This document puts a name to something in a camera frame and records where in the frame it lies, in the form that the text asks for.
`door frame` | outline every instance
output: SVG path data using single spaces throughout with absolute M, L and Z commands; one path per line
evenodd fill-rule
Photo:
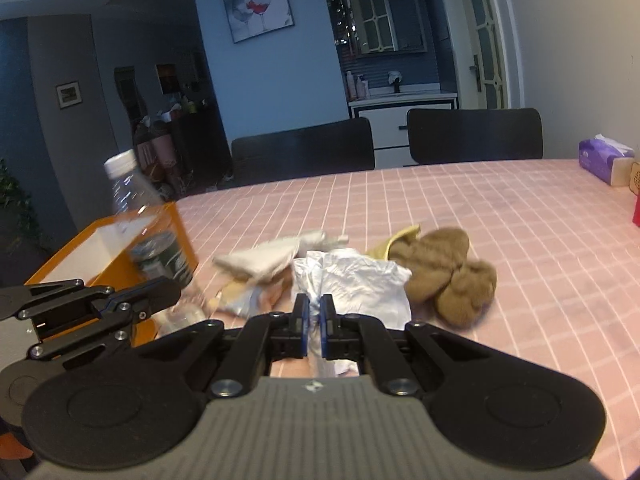
M 480 105 L 476 76 L 469 67 L 474 63 L 471 37 L 463 0 L 443 0 L 449 25 L 449 35 L 456 65 L 456 81 L 460 108 L 475 109 Z M 500 28 L 500 42 L 504 56 L 504 84 L 507 89 L 507 106 L 520 108 L 524 105 L 522 85 L 522 60 L 520 45 L 514 26 L 511 0 L 492 0 L 494 21 Z

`white cabinet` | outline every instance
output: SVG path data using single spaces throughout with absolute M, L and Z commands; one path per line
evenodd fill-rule
M 451 110 L 458 107 L 458 100 L 451 97 L 397 104 L 392 99 L 389 98 L 388 102 L 369 106 L 366 105 L 366 102 L 351 105 L 354 117 L 366 117 L 371 124 L 377 170 L 416 165 L 409 151 L 409 137 L 406 127 L 406 115 L 409 110 L 412 108 Z

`mirror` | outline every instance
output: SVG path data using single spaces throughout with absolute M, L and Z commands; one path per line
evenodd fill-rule
M 417 0 L 346 0 L 358 54 L 423 52 Z

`faucet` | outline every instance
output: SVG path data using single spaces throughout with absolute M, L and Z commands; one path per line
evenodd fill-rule
M 400 82 L 402 81 L 402 74 L 398 70 L 392 70 L 389 72 L 389 84 L 394 86 L 394 94 L 400 93 Z

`table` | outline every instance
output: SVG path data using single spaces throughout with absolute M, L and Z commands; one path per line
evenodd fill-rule
M 463 335 L 561 370 L 607 407 L 594 462 L 613 480 L 640 465 L 640 231 L 636 197 L 575 160 L 417 166 L 275 182 L 178 203 L 209 296 L 215 253 L 303 230 L 364 251 L 408 225 L 459 225 L 498 270 L 496 300 Z

